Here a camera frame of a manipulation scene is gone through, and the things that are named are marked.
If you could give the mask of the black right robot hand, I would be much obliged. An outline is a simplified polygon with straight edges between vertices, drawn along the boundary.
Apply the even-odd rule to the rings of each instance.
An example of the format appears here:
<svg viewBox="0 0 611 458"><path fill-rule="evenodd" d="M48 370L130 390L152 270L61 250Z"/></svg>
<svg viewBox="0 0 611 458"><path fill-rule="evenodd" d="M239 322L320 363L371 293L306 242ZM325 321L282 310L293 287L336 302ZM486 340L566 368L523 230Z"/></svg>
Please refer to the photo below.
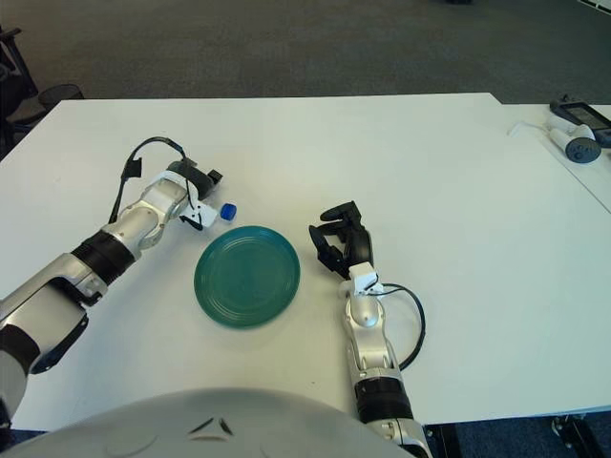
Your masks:
<svg viewBox="0 0 611 458"><path fill-rule="evenodd" d="M371 236L361 219L352 200L324 211L320 215L323 224L308 226L318 261L345 280L349 279L350 267L363 262L373 264Z"/></svg>

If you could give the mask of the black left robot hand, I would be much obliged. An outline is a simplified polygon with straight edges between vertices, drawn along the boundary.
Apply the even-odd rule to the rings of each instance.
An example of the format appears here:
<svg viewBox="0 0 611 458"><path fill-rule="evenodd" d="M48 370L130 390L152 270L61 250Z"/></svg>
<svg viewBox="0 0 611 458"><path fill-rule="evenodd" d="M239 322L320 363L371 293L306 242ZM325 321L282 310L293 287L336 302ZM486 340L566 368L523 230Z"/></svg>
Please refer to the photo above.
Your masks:
<svg viewBox="0 0 611 458"><path fill-rule="evenodd" d="M194 184L198 191L198 200L208 198L223 178L223 175L214 169L205 174L198 168L198 164L189 158L170 163L167 170Z"/></svg>

